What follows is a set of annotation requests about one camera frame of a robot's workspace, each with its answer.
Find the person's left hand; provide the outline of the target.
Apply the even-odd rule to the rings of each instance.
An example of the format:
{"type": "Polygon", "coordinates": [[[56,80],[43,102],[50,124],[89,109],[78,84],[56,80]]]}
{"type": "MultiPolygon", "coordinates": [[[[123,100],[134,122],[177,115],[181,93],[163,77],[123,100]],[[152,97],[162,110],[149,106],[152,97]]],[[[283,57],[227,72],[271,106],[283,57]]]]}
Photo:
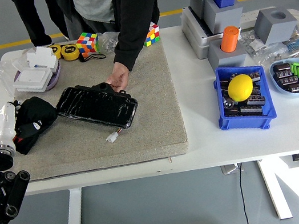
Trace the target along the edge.
{"type": "Polygon", "coordinates": [[[129,70],[128,68],[119,62],[115,62],[112,73],[106,80],[113,90],[120,92],[126,89],[128,85],[129,70]]]}

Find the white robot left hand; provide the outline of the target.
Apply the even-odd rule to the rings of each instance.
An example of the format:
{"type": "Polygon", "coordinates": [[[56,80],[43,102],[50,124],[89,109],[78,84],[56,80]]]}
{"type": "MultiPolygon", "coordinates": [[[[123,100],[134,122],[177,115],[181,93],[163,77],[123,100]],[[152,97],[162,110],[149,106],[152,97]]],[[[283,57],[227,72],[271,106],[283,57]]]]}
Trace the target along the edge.
{"type": "Polygon", "coordinates": [[[20,101],[6,102],[0,108],[0,147],[10,147],[16,136],[16,112],[20,107],[20,101]]]}

